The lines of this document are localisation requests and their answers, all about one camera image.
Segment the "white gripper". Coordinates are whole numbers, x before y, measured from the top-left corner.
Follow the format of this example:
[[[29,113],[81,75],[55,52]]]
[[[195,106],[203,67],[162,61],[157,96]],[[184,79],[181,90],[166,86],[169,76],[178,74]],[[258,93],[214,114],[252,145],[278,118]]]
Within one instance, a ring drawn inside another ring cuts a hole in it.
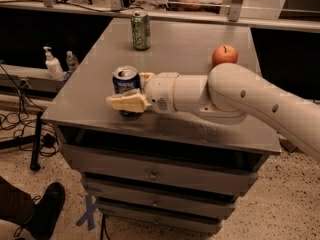
[[[153,72],[141,72],[139,89],[132,89],[124,93],[115,94],[106,98],[106,103],[115,110],[124,110],[135,113],[145,112],[151,105],[156,113],[171,114],[174,107],[174,84],[179,74],[176,72],[162,72],[154,75]]]

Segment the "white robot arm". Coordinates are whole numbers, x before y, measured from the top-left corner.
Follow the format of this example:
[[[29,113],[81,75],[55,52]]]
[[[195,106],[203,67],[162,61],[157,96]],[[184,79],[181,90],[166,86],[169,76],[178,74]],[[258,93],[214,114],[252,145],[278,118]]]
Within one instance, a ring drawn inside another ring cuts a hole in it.
[[[106,98],[115,110],[191,113],[207,121],[249,114],[320,161],[320,106],[287,92],[234,63],[215,66],[207,75],[151,72],[142,86]]]

